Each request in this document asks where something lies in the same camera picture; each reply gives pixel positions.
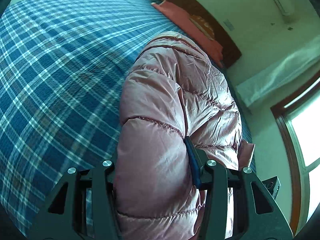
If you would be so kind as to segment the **red pillow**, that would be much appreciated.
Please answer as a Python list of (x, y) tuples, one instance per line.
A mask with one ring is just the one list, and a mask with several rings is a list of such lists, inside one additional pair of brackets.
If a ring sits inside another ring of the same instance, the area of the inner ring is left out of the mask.
[(186, 10), (180, 8), (174, 3), (163, 1), (160, 4), (151, 3), (151, 5), (166, 16), (171, 22), (176, 24), (181, 30), (183, 30), (192, 40), (194, 40), (204, 52), (210, 56), (219, 67), (223, 67), (221, 61), (223, 60), (222, 50), (223, 46), (217, 42), (217, 40), (208, 39), (202, 31), (200, 31), (189, 20), (191, 14)]

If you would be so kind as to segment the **embroidered cushion on pillow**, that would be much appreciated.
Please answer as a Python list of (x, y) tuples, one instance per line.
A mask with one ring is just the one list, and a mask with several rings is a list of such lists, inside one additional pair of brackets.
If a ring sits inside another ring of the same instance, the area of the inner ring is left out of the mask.
[(214, 30), (211, 25), (201, 16), (191, 15), (189, 20), (210, 40), (215, 40)]

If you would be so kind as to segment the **blue plaid bed sheet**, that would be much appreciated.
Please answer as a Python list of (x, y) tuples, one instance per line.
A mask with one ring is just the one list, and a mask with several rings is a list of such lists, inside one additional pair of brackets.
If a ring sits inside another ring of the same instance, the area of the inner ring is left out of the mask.
[(24, 0), (1, 17), (1, 207), (30, 238), (70, 167), (115, 157), (122, 86), (151, 38), (177, 25), (158, 0)]

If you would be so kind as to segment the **white curtain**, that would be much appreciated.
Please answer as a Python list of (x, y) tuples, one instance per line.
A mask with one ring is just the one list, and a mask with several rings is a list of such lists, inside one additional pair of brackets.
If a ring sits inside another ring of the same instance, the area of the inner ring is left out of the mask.
[(297, 78), (318, 61), (319, 47), (303, 48), (237, 85), (236, 91), (245, 106), (250, 107)]

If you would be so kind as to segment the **window with wooden frame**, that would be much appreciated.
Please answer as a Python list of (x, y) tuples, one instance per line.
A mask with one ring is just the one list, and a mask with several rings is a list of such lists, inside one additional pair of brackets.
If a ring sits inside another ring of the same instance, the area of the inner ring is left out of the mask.
[(302, 232), (319, 214), (319, 73), (271, 107), (289, 162), (290, 226)]

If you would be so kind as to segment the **dark wooden headboard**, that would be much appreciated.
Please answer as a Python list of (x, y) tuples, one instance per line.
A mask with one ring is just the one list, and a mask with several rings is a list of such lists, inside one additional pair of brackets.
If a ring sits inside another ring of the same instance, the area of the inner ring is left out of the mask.
[(201, 3), (197, 0), (167, 0), (180, 8), (186, 10), (191, 15), (200, 16), (203, 18), (212, 28), (215, 34), (215, 39), (221, 46), (223, 63), (226, 68), (230, 68), (233, 64), (242, 56), (238, 46), (234, 43), (223, 26), (215, 19), (215, 17), (205, 9)]

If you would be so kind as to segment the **pink quilted down jacket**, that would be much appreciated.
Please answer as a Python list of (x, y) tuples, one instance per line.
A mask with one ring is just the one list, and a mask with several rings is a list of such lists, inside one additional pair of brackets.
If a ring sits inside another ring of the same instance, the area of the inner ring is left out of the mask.
[(224, 75), (191, 39), (155, 36), (137, 57), (120, 99), (116, 211), (124, 239), (196, 239), (206, 191), (192, 183), (184, 138), (224, 167), (250, 165)]

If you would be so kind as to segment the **wall switch plate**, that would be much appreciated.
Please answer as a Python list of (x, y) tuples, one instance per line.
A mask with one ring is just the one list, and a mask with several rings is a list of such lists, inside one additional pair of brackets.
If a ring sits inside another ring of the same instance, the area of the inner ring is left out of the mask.
[(231, 21), (229, 19), (224, 20), (224, 24), (229, 29), (229, 31), (234, 30), (234, 25), (231, 23)]

